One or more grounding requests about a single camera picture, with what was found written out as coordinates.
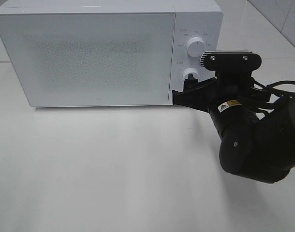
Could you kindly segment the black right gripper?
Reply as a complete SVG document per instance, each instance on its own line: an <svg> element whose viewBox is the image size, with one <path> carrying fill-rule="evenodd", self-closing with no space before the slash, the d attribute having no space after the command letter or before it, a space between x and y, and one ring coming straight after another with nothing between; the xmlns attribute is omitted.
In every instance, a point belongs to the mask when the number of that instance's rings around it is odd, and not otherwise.
<svg viewBox="0 0 295 232"><path fill-rule="evenodd" d="M238 99L249 97L253 87L252 77L212 77L199 82L189 73L183 91L172 90L172 103L210 116L255 116L255 111Z"/></svg>

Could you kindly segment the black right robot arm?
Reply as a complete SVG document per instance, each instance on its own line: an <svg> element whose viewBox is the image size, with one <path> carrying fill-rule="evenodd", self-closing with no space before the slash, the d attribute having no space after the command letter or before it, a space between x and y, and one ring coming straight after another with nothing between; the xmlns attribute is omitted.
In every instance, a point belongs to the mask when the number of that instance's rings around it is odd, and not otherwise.
<svg viewBox="0 0 295 232"><path fill-rule="evenodd" d="M173 104L209 113L221 139L224 171L264 183L295 167L295 92L256 82L250 73L216 73L199 82L190 75Z"/></svg>

